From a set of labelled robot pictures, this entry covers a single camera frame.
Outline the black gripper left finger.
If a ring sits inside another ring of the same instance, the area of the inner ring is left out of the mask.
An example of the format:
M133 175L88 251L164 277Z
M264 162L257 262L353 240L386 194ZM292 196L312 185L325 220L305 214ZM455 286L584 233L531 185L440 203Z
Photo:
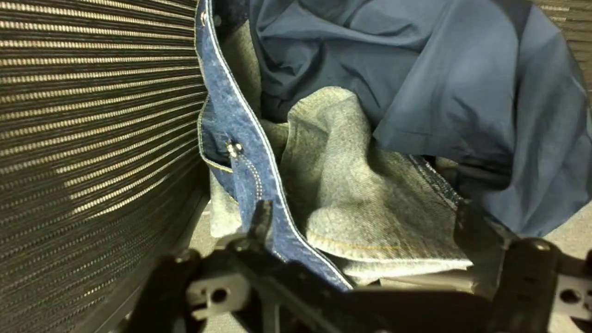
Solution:
M229 247L233 251L266 253L272 246L272 203L261 199L255 203L249 225L233 236Z

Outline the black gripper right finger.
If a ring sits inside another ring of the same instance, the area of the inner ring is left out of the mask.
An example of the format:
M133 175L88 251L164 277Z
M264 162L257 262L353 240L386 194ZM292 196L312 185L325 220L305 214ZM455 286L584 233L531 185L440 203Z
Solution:
M471 260L473 288L495 290L505 249L516 240L516 235L488 212L470 201L460 201L455 212L453 238Z

